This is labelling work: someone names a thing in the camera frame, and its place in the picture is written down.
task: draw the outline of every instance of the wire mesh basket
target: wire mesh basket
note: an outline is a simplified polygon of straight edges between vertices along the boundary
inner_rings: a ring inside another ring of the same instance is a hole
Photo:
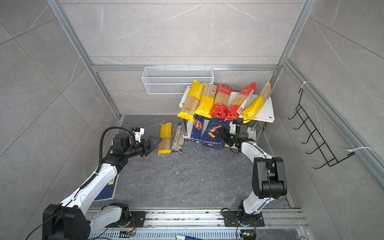
[[[213,83],[214,71],[205,66],[146,67],[142,80],[148,94],[184,93],[193,80]]]

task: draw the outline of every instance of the gray tile wall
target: gray tile wall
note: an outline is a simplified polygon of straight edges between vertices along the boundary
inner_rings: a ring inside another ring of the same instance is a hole
[[[285,161],[294,206],[303,209],[315,239],[381,239],[383,188],[357,156],[332,167],[313,169],[323,165],[324,158],[319,150],[310,155],[305,153],[315,150],[316,144],[312,138],[302,144],[309,136],[308,130],[304,126],[293,129],[302,123],[297,115],[288,119],[295,114],[299,89],[300,84],[284,70],[272,92],[276,120],[266,130],[275,156]],[[305,93],[301,105],[335,157],[346,157],[350,147]],[[310,121],[306,123],[314,129]],[[315,135],[315,139],[322,143],[320,136]],[[322,150],[330,160],[330,152],[324,147]]]
[[[94,64],[276,64],[303,1],[63,0]],[[101,72],[121,114],[177,114],[181,95],[148,95],[142,72]],[[271,72],[215,72],[259,90]]]
[[[116,119],[84,68],[45,0],[0,2],[1,239],[25,239],[93,171]]]
[[[317,1],[290,59],[384,159],[384,2]]]
[[[178,114],[182,94],[147,94],[141,79],[142,71],[102,71],[99,73],[121,114]],[[214,83],[233,86],[241,91],[256,82],[256,91],[263,89],[271,71],[215,71]]]
[[[71,2],[63,7],[88,54],[109,64],[277,63],[302,6],[270,0]]]

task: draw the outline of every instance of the barilla pasta box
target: barilla pasta box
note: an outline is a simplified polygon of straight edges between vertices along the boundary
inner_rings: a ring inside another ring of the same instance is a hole
[[[201,136],[203,146],[223,149],[225,144],[223,137],[228,130],[228,127],[229,121],[212,118],[209,121],[203,136]]]
[[[203,125],[205,118],[203,116],[195,114],[195,120],[193,122],[191,142],[199,143],[201,134],[203,133]]]

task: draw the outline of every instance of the clear pasta package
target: clear pasta package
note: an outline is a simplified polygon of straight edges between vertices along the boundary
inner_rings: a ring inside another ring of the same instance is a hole
[[[184,144],[184,138],[183,138],[183,124],[179,122],[177,124],[176,134],[175,138],[173,139],[172,143],[172,152],[179,152],[181,153],[183,150],[183,144]]]
[[[225,120],[231,121],[235,118],[238,118],[245,106],[247,105],[249,99],[254,93],[256,88],[256,83],[251,83],[248,87],[244,88],[239,95],[232,101],[231,105],[225,111]]]
[[[216,85],[213,85],[210,83],[204,83],[200,104],[196,109],[195,114],[204,116],[206,118],[212,118],[211,115],[209,115],[209,113],[212,109],[212,106],[214,105],[216,91],[217,91]]]
[[[193,80],[191,89],[187,95],[187,99],[185,100],[180,113],[177,115],[178,117],[193,121],[193,116],[200,103],[203,86],[204,85],[202,83]]]
[[[160,137],[163,139],[163,141],[159,144],[159,150],[157,151],[157,154],[167,154],[171,153],[170,149],[170,138],[172,135],[172,123],[165,123],[160,124]]]
[[[209,113],[211,117],[224,119],[224,113],[227,109],[229,96],[231,95],[232,87],[220,83],[217,88],[214,105]]]
[[[264,106],[265,101],[271,96],[271,83],[267,82],[259,96],[243,111],[243,123],[247,123],[255,118],[256,114]]]

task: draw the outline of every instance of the black mounting plate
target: black mounting plate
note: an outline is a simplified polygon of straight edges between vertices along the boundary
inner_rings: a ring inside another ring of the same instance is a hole
[[[223,211],[223,215],[225,217],[224,224],[226,227],[237,227],[239,225],[237,211]],[[245,217],[247,219],[242,222],[243,225],[248,225],[250,223],[249,227],[254,227],[255,225],[256,227],[265,226],[262,213],[252,215],[246,214]]]
[[[145,216],[147,212],[130,212],[132,215],[132,218],[135,219],[136,227],[143,227]],[[111,223],[107,227],[119,227],[118,224]],[[131,221],[126,227],[133,227],[133,221]]]

